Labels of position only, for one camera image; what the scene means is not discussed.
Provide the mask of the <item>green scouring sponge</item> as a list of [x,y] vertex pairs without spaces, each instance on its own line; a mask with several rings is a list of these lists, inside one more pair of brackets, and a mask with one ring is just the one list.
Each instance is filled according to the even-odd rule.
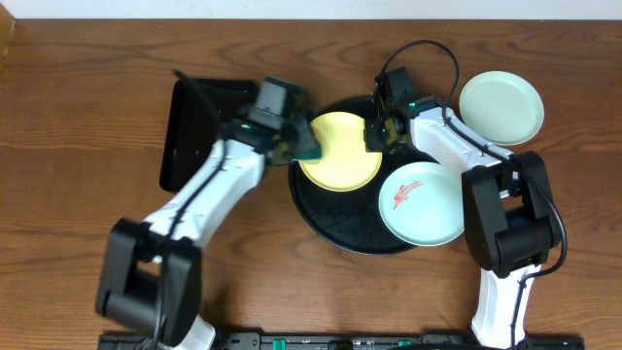
[[317,145],[296,146],[292,152],[291,159],[294,161],[317,162],[323,156],[322,148]]

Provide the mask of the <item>yellow plate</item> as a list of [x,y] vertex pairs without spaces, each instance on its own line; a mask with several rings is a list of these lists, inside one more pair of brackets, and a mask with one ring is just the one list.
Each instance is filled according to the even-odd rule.
[[363,118],[348,112],[330,112],[315,118],[311,126],[322,156],[299,163],[309,180],[325,190],[350,192],[374,178],[382,154],[366,150]]

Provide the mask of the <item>light green plate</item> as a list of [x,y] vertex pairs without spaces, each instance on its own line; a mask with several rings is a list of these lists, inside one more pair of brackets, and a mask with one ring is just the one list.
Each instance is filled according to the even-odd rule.
[[525,79],[504,71],[489,71],[463,87],[459,109],[464,123],[485,139],[503,146],[534,138],[544,122],[544,105]]

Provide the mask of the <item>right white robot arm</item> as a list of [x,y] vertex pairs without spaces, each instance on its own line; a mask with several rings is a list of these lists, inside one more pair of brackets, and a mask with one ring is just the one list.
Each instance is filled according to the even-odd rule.
[[447,191],[434,185],[433,208],[439,222],[449,224],[438,243],[459,233],[481,267],[480,294],[471,330],[487,348],[514,349],[525,332],[524,315],[534,279],[558,270],[566,259],[544,268],[549,252],[566,248],[564,223],[551,194],[541,157],[515,155],[489,142],[464,124],[435,96],[415,99],[374,96],[377,112],[365,126],[371,151],[389,151],[406,144],[431,156],[427,174],[461,183],[461,210]]

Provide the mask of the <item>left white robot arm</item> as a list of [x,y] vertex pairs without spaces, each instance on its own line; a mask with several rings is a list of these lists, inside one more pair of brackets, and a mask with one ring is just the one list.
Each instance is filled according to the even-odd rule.
[[142,348],[210,348],[216,330],[199,311],[203,249],[267,167],[320,157],[311,127],[317,115],[253,106],[218,122],[211,153],[170,201],[142,222],[121,218],[113,225],[96,311],[144,333]]

